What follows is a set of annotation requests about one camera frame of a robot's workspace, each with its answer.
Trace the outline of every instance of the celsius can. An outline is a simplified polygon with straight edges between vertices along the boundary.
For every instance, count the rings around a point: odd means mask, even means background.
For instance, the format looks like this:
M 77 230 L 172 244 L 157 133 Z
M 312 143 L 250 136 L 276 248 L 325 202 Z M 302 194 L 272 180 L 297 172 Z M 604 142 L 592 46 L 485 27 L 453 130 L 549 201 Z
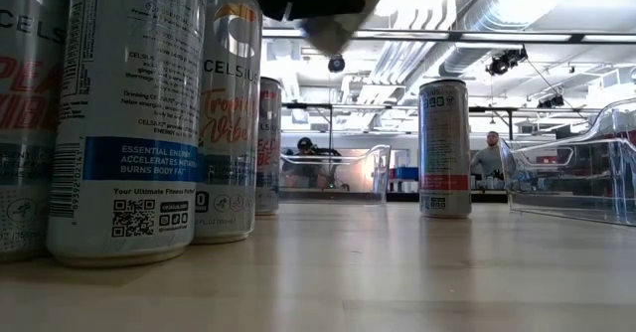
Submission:
M 419 210 L 427 217 L 470 214 L 470 145 L 466 83 L 419 88 Z
M 0 0 L 0 262 L 46 251 L 69 0 Z
M 256 0 L 208 0 L 198 244 L 243 240 L 253 229 L 261 25 Z
M 281 105 L 282 85 L 276 80 L 261 78 L 256 159 L 257 215 L 272 215 L 278 210 Z
M 205 0 L 71 0 L 47 245 L 175 257 L 194 234 Z

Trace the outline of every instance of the transparent container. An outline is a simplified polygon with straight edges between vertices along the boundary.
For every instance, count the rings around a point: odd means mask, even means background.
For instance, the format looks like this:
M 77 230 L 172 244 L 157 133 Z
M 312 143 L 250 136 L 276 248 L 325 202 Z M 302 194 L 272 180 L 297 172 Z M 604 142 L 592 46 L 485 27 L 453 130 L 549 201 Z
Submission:
M 502 143 L 512 211 L 636 225 L 636 99 L 605 107 L 584 134 Z
M 361 156 L 281 155 L 281 203 L 385 204 L 391 147 Z

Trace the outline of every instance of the aluminum can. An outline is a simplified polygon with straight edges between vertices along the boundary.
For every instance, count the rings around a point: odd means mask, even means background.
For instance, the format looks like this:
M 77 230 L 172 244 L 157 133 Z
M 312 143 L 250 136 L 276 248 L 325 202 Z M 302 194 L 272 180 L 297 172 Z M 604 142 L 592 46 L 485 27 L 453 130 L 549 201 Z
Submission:
M 466 218 L 470 205 L 468 90 L 459 80 L 419 88 L 419 210 Z
M 71 0 L 47 246 L 175 257 L 194 235 L 205 0 Z
M 0 262 L 46 251 L 69 0 L 0 0 Z
M 261 27 L 256 0 L 208 0 L 197 244 L 235 242 L 253 230 Z
M 260 79 L 258 108 L 258 154 L 256 159 L 256 214 L 276 214 L 280 177 L 280 108 L 282 85 Z

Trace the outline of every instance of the ceiling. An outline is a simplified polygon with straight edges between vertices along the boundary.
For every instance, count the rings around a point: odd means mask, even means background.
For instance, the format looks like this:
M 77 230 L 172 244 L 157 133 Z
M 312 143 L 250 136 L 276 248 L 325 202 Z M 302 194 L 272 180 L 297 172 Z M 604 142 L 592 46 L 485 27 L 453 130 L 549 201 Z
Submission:
M 526 32 L 635 32 L 636 0 L 382 0 L 365 29 Z M 265 20 L 265 28 L 297 23 Z M 485 67 L 493 55 L 519 46 L 352 41 L 346 67 L 328 71 L 329 59 L 304 41 L 264 41 L 262 74 L 281 79 L 286 100 L 346 104 L 416 104 L 420 84 L 440 77 L 465 80 L 470 105 L 537 107 L 558 92 L 566 107 L 600 108 L 634 96 L 636 46 L 526 45 L 529 59 L 503 76 Z M 416 116 L 355 110 L 335 112 L 334 128 L 406 130 Z M 310 121 L 324 122 L 318 113 Z M 288 128 L 308 128 L 290 122 Z

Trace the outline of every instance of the blue label band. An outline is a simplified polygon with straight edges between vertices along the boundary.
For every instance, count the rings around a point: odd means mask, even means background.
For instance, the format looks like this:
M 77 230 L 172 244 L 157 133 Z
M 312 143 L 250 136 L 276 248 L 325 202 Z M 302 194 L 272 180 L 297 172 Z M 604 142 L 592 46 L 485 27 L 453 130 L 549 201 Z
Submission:
M 88 137 L 83 178 L 196 182 L 197 147 L 152 139 Z

